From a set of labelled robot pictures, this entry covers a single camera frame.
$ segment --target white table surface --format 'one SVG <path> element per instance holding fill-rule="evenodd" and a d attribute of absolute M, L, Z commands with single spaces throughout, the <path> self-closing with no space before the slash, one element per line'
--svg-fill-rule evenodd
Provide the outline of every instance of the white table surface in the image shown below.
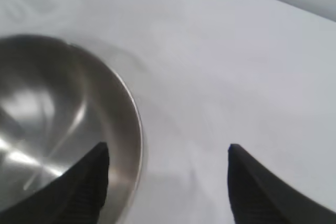
<path fill-rule="evenodd" d="M 134 94 L 147 162 L 127 224 L 233 224 L 239 143 L 336 210 L 336 24 L 276 0 L 0 0 L 0 33 L 70 39 Z"/>

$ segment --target stainless steel bowl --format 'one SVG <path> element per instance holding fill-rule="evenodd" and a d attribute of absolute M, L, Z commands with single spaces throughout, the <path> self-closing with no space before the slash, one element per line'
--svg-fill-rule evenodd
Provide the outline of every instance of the stainless steel bowl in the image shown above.
<path fill-rule="evenodd" d="M 98 142 L 110 153 L 99 223 L 115 223 L 142 165 L 142 127 L 120 77 L 64 41 L 22 35 L 0 40 L 0 211 L 44 188 Z"/>

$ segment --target metal bowl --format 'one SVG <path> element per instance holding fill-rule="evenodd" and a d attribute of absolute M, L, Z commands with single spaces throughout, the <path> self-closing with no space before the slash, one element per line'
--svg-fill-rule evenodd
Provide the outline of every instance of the metal bowl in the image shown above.
<path fill-rule="evenodd" d="M 110 153 L 99 223 L 115 223 L 140 177 L 143 138 L 134 99 L 91 53 L 62 40 L 0 40 L 0 211 L 61 176 L 98 142 Z"/>

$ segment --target black rubber pad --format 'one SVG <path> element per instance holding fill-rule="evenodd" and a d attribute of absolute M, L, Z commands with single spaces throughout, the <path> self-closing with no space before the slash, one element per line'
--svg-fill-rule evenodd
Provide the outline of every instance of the black rubber pad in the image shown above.
<path fill-rule="evenodd" d="M 284 183 L 237 144 L 229 149 L 228 194 L 236 224 L 336 223 L 334 212 Z"/>
<path fill-rule="evenodd" d="M 99 143 L 50 185 L 0 213 L 1 224 L 96 224 L 109 170 L 106 143 Z"/>

